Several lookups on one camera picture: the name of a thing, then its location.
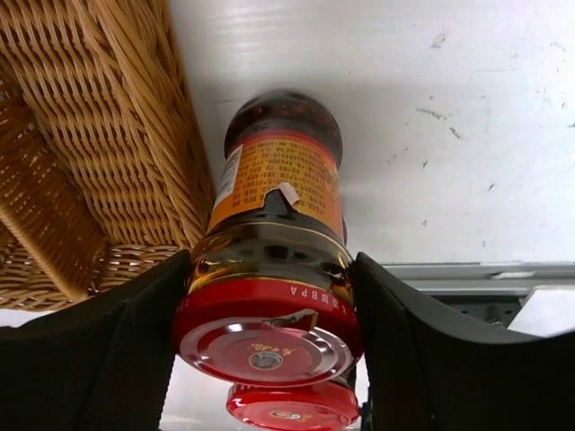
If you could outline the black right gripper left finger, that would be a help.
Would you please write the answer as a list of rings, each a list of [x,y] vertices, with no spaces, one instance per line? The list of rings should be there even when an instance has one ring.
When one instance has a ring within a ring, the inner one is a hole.
[[[3,327],[1,428],[159,429],[190,272],[190,254],[179,251],[105,293]]]

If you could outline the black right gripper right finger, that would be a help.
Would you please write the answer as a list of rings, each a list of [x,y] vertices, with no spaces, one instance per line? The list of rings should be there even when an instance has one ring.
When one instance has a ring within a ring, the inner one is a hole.
[[[574,335],[480,321],[360,253],[352,265],[376,430],[571,430]]]

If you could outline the red-lid sauce jar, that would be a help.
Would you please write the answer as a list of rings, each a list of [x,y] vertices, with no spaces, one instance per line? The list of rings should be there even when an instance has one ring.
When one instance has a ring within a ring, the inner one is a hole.
[[[337,121],[301,92],[233,116],[206,235],[172,325],[186,363],[270,388],[345,374],[362,352],[346,247]]]
[[[280,389],[235,384],[226,410],[245,425],[269,430],[342,430],[360,416],[355,392],[334,381]]]

